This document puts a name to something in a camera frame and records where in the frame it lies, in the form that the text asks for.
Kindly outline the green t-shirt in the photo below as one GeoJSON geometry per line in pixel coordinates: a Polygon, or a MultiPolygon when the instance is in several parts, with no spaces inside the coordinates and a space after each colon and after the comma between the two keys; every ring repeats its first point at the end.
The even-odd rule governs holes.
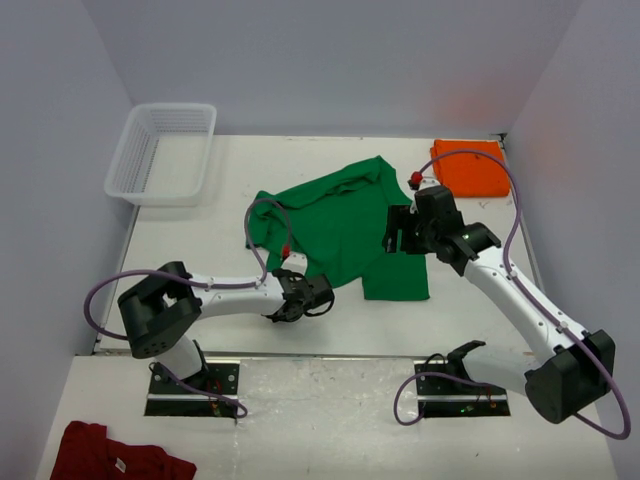
{"type": "Polygon", "coordinates": [[[308,260],[306,274],[324,274],[332,287],[356,279],[366,300],[430,298],[426,258],[382,246],[387,211],[408,206],[396,170],[376,156],[277,194],[260,191],[249,220],[254,244],[269,252],[266,268],[281,268],[282,249],[308,260]]]}

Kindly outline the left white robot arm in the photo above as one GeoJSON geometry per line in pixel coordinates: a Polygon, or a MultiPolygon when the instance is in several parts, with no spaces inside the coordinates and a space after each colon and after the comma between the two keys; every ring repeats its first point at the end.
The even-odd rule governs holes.
{"type": "Polygon", "coordinates": [[[183,391],[195,393],[208,379],[196,341],[187,332],[198,321],[253,314],[292,323],[328,313],[335,294],[324,275],[307,277],[278,268],[252,277],[194,275],[181,261],[157,270],[122,273],[142,279],[117,300],[125,338],[135,359],[153,359],[183,391]]]}

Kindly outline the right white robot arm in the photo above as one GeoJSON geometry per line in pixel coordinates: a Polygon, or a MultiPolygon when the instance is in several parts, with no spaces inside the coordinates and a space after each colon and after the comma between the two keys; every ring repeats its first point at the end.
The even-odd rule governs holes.
{"type": "Polygon", "coordinates": [[[446,378],[456,392],[495,385],[525,395],[545,420],[559,424],[611,389],[615,343],[560,312],[504,252],[484,224],[467,224],[444,186],[419,190],[410,205],[388,209],[386,252],[433,254],[479,289],[516,328],[532,352],[518,360],[470,341],[427,375],[446,378]]]}

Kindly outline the folded orange t-shirt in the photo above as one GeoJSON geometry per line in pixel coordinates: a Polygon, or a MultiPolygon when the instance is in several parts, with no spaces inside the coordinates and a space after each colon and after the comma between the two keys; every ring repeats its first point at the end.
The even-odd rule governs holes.
{"type": "MultiPolygon", "coordinates": [[[[431,158],[459,150],[484,152],[504,162],[497,141],[466,141],[436,139],[431,158]]],[[[449,188],[456,197],[506,197],[510,194],[508,176],[502,167],[480,154],[458,153],[438,160],[433,165],[438,182],[449,188]]]]}

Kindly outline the white plastic basket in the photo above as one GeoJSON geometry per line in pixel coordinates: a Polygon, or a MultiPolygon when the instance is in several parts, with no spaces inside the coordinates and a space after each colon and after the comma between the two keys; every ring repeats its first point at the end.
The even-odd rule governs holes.
{"type": "Polygon", "coordinates": [[[198,205],[216,119],[210,104],[135,106],[113,155],[105,194],[140,207],[198,205]]]}

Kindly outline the dark red t-shirt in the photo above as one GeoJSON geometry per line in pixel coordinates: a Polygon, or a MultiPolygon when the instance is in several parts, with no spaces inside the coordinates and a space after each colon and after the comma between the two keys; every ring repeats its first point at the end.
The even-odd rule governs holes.
{"type": "Polygon", "coordinates": [[[194,463],[155,445],[110,439],[107,427],[72,421],[61,438],[51,479],[194,479],[194,463]]]}

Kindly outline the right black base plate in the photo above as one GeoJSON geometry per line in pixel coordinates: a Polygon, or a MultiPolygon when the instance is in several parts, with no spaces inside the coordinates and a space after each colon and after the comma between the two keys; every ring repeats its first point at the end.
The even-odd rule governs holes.
{"type": "Polygon", "coordinates": [[[511,415],[507,393],[499,387],[471,387],[424,375],[415,385],[419,413],[424,419],[511,415]]]}

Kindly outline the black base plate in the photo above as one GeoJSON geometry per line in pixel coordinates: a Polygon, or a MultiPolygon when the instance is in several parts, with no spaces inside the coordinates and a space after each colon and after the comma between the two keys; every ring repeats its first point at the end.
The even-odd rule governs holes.
{"type": "Polygon", "coordinates": [[[155,362],[144,409],[146,417],[236,418],[240,378],[239,362],[208,362],[194,376],[184,379],[184,388],[155,362]]]}
{"type": "Polygon", "coordinates": [[[424,419],[511,415],[507,393],[499,387],[471,387],[424,375],[415,385],[419,413],[424,419]]]}

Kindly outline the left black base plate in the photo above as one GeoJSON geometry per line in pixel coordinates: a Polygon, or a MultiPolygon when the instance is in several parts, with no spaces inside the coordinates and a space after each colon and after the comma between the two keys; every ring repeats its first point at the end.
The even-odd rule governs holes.
{"type": "Polygon", "coordinates": [[[194,376],[184,379],[184,388],[155,362],[144,409],[146,417],[236,418],[240,378],[239,362],[208,362],[194,376]]]}

